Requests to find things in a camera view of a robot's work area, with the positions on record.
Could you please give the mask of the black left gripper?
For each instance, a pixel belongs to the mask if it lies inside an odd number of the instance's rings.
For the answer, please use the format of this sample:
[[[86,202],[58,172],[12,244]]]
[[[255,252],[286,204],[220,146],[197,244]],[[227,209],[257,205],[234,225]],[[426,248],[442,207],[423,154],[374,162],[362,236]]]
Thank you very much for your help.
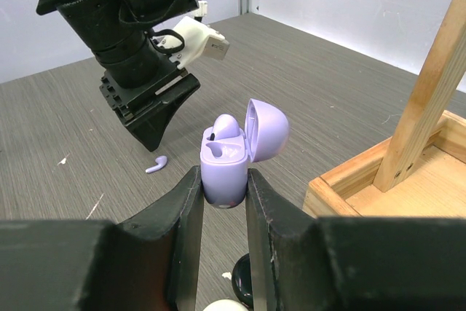
[[[100,91],[120,122],[148,151],[155,151],[181,105],[200,88],[199,80],[162,54],[135,54],[104,62]]]

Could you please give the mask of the purple earbud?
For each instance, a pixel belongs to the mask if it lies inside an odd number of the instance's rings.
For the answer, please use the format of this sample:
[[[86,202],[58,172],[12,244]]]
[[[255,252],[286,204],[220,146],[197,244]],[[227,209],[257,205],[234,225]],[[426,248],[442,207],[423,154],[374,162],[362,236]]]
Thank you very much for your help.
[[[234,138],[239,135],[240,127],[237,120],[230,114],[222,114],[215,120],[209,140]]]
[[[145,173],[146,174],[155,173],[163,169],[166,166],[166,164],[167,164],[167,156],[165,155],[159,156],[155,159],[155,165],[150,168],[145,169]]]

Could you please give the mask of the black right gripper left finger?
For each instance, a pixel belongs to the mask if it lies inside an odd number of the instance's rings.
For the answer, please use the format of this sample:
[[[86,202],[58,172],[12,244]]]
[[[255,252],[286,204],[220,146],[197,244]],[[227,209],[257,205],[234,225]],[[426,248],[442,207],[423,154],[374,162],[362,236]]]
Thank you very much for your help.
[[[3,310],[193,310],[204,200],[192,167],[157,201],[107,220],[1,223]]]

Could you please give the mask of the black round charging case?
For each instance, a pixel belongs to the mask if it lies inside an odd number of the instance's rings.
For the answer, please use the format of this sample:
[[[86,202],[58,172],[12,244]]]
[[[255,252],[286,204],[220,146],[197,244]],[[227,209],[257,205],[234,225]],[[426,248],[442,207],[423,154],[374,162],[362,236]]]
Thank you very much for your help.
[[[253,309],[253,289],[250,272],[250,255],[239,258],[232,270],[232,289],[238,300]]]

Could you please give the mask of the white round charging case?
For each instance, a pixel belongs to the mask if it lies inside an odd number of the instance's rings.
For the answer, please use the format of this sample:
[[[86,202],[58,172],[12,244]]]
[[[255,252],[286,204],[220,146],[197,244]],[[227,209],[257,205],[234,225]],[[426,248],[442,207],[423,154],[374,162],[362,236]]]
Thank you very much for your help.
[[[232,299],[220,299],[210,303],[203,311],[248,311],[248,308]]]

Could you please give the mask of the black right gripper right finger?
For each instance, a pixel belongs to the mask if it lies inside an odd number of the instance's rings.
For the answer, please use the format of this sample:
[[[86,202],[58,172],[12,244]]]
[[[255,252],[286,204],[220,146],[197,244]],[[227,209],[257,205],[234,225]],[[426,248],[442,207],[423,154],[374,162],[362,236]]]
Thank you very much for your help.
[[[463,310],[465,221],[313,218],[248,172],[255,310]]]

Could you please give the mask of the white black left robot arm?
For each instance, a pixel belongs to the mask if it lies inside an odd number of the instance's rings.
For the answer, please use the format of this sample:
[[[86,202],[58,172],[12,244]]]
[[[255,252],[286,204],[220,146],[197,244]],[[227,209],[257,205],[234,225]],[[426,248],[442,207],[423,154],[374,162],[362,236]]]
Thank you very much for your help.
[[[105,70],[102,96],[154,151],[180,105],[200,87],[181,63],[185,38],[154,27],[197,7],[197,0],[39,0],[36,11],[64,17]]]

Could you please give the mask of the wooden clothes rack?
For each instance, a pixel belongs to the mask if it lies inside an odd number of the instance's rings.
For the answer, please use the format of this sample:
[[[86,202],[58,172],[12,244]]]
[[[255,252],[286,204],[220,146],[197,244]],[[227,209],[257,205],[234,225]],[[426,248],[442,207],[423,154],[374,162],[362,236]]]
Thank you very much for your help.
[[[310,181],[311,216],[465,216],[465,0],[451,0],[393,135]]]

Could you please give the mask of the purple round charging case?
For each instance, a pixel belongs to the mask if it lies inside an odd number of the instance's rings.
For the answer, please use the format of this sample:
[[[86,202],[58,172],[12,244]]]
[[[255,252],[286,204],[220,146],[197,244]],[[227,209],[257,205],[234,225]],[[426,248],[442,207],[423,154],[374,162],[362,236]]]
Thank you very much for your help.
[[[204,196],[214,207],[234,208],[245,199],[248,165],[269,160],[285,148],[288,118],[277,107],[250,99],[239,136],[210,141],[212,127],[205,129],[200,149]]]

